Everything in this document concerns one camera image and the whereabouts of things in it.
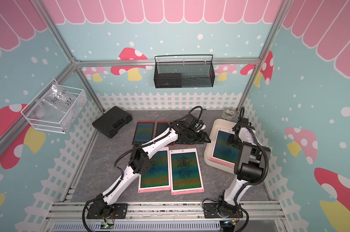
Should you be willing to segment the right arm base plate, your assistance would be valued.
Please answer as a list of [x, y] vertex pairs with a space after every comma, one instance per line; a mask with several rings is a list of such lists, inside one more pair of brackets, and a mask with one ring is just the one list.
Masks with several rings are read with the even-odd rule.
[[238, 206], [232, 206], [226, 202], [223, 203], [203, 203], [205, 218], [243, 218], [242, 209]]

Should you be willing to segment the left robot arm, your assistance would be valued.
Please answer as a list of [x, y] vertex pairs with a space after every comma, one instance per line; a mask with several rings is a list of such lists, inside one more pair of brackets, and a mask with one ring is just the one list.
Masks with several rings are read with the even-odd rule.
[[119, 196], [136, 178], [149, 171], [150, 159], [179, 137], [187, 137], [193, 142], [210, 143], [209, 136], [203, 131], [205, 124], [201, 119], [202, 113], [201, 106], [193, 107], [184, 117], [169, 122], [167, 129], [159, 136], [119, 156], [114, 168], [120, 171], [120, 177], [106, 191], [85, 203], [82, 210], [83, 223], [86, 222], [87, 211], [101, 219], [111, 216]]

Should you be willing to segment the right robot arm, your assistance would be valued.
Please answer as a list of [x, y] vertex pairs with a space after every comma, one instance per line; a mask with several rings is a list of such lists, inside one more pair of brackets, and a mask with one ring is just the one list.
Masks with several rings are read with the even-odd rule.
[[244, 117], [245, 108], [239, 112], [238, 121], [232, 128], [226, 144], [228, 151], [236, 155], [235, 178], [232, 184], [220, 195], [217, 213], [222, 218], [243, 217], [240, 200], [249, 187], [262, 183], [268, 174], [271, 149], [257, 138], [255, 128]]

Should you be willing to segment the white plastic storage box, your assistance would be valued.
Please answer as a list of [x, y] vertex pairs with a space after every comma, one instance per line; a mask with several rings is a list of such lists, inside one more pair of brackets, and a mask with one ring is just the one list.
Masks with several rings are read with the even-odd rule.
[[207, 144], [204, 152], [204, 161], [207, 165], [231, 174], [234, 173], [234, 165], [240, 152], [238, 148], [228, 143], [230, 135], [232, 137], [235, 135], [232, 131], [235, 125], [235, 122], [224, 119], [215, 120], [209, 136], [211, 143]]

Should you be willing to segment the pink frame writing tablet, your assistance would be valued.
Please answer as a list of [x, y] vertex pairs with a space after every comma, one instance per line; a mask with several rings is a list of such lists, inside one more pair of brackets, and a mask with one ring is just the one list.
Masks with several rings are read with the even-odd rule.
[[197, 149], [170, 151], [171, 194], [204, 192], [204, 184]]

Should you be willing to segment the red frame writing tablet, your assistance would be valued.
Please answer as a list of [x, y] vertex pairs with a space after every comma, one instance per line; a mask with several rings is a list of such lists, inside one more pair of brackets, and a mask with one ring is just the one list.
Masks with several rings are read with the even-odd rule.
[[142, 145], [152, 140], [154, 133], [154, 121], [138, 121], [133, 137], [133, 145]]

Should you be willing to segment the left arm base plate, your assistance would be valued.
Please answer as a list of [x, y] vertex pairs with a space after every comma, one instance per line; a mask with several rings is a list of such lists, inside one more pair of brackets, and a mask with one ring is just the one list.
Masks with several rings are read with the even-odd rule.
[[125, 219], [128, 204], [106, 205], [93, 203], [88, 210], [87, 219]]

